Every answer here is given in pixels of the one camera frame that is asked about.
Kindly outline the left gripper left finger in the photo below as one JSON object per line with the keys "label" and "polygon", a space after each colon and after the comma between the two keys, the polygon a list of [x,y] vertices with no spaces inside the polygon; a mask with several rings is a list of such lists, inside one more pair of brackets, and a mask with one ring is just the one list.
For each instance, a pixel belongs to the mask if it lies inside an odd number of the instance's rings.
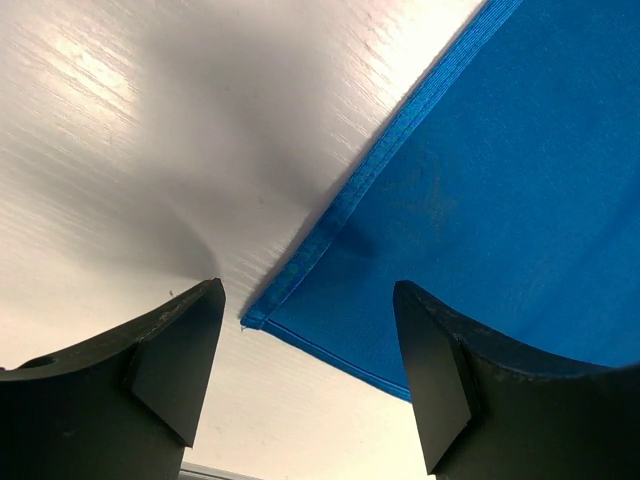
{"label": "left gripper left finger", "polygon": [[175,479],[194,444],[225,292],[160,307],[1,374],[5,479]]}

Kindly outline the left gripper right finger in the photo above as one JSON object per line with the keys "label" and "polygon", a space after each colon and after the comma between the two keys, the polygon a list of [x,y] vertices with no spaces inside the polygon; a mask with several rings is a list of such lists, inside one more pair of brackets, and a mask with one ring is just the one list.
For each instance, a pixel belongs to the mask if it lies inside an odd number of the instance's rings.
{"label": "left gripper right finger", "polygon": [[635,479],[639,369],[572,360],[410,281],[393,308],[427,472],[439,479]]}

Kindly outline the blue cloth napkin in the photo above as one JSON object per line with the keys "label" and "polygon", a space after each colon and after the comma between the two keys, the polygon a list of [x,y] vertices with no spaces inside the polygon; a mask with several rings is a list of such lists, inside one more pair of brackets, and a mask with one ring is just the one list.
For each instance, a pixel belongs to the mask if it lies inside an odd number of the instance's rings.
{"label": "blue cloth napkin", "polygon": [[637,2],[487,2],[241,323],[407,399],[400,280],[542,350],[638,361]]}

